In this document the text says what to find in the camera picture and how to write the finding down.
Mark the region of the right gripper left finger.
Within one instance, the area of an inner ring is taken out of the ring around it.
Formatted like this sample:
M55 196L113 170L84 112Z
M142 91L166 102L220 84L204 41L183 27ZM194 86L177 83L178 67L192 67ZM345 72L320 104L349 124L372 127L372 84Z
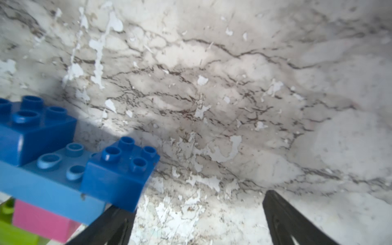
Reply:
M137 212L111 206L67 245L127 245Z

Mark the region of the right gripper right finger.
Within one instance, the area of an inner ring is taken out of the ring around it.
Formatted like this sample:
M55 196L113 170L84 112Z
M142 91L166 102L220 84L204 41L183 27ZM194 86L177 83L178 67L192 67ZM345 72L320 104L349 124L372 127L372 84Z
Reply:
M274 245L337 244L276 191L267 191L262 205Z

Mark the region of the small blue lego brick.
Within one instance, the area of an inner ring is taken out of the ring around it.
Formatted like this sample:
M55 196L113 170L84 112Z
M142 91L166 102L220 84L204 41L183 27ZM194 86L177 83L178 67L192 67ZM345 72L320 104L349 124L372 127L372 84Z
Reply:
M80 191L134 212L159 160L160 155L155 148L142 148L133 138L122 137L88 160Z

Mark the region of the pink lego brick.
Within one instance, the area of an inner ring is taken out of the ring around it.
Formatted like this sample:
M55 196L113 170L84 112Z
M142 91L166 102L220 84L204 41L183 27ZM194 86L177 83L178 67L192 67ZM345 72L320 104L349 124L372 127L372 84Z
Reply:
M66 243L81 226L79 222L16 200L12 223L22 230Z

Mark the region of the long light blue lego brick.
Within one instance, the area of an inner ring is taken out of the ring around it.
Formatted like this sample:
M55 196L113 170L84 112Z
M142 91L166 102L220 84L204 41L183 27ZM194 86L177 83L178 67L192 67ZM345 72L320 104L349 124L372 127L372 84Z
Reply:
M106 203L80 191L87 162L94 153L71 143L23 166L1 161L1 192L17 200L86 225Z

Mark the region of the green lego brick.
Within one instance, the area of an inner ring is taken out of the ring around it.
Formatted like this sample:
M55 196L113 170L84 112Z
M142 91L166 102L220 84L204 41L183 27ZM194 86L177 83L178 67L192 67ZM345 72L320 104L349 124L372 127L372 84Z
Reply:
M1 245L47 245L49 239L12 224L14 204L14 198L9 198L1 204Z

